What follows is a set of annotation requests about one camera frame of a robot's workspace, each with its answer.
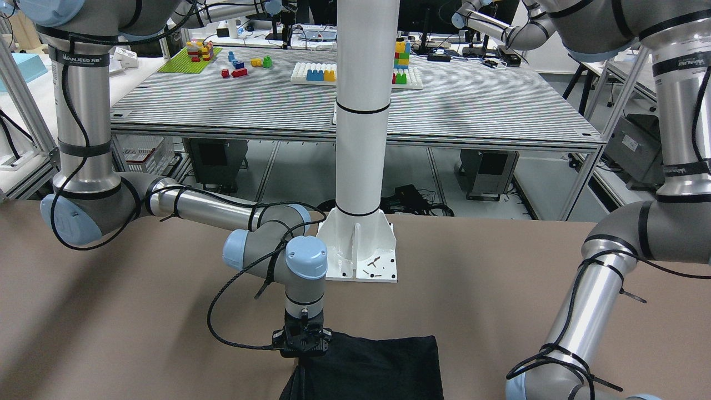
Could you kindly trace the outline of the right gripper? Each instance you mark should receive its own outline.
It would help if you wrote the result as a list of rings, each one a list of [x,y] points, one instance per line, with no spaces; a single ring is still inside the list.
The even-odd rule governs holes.
[[[272,334],[272,347],[284,358],[321,357],[328,351],[333,332],[323,326],[323,312],[316,316],[284,313],[284,326]]]

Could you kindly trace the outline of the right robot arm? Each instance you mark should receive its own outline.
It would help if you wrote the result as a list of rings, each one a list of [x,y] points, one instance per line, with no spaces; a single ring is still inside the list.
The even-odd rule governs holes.
[[[88,251],[116,238],[142,216],[180,218],[230,229],[224,262],[284,286],[284,325],[259,351],[282,357],[323,356],[331,330],[323,326],[327,248],[307,231],[305,203],[254,203],[179,184],[162,169],[173,148],[149,137],[123,152],[110,127],[110,51],[120,44],[168,35],[208,10],[199,1],[10,1],[35,23],[52,61],[60,171],[41,214],[58,241]]]

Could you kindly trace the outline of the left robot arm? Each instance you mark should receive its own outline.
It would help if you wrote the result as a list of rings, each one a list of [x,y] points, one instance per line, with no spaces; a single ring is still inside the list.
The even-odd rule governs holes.
[[[564,44],[611,52],[637,38],[652,56],[665,181],[584,241],[576,279],[540,352],[514,367],[508,399],[595,399],[594,359],[638,261],[709,262],[709,2],[541,1]]]

